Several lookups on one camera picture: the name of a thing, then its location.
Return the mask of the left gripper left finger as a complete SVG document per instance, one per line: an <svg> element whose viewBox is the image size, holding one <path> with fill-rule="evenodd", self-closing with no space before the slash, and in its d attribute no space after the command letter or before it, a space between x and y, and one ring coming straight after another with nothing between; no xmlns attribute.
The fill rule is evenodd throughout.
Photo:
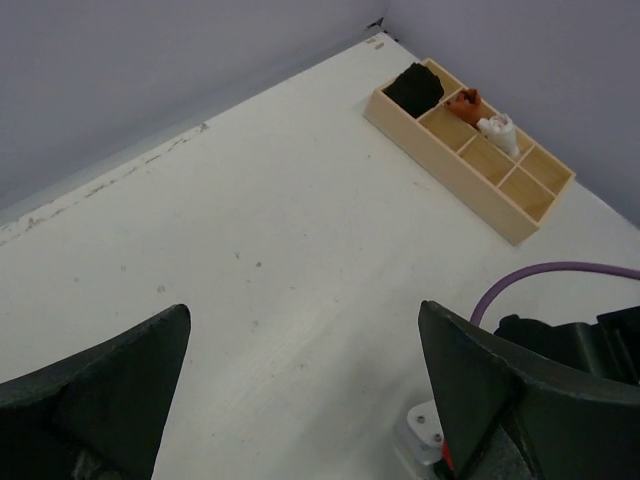
<svg viewBox="0 0 640 480"><path fill-rule="evenodd" d="M191 332L184 304L1 385L4 479L149 479Z"/></svg>

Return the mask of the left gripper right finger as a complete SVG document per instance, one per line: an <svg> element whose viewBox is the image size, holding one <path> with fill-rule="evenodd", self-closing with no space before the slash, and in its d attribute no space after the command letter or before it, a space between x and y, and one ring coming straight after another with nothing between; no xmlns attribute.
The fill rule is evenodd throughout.
<svg viewBox="0 0 640 480"><path fill-rule="evenodd" d="M422 303L439 479L635 479L639 384L576 370Z"/></svg>

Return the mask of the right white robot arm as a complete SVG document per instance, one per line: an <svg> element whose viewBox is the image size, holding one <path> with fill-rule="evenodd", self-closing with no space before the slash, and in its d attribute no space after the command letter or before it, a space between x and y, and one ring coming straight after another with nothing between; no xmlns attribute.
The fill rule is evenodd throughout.
<svg viewBox="0 0 640 480"><path fill-rule="evenodd" d="M567 367L600 378L639 384L639 308L601 314L595 324L550 326L510 315L494 334Z"/></svg>

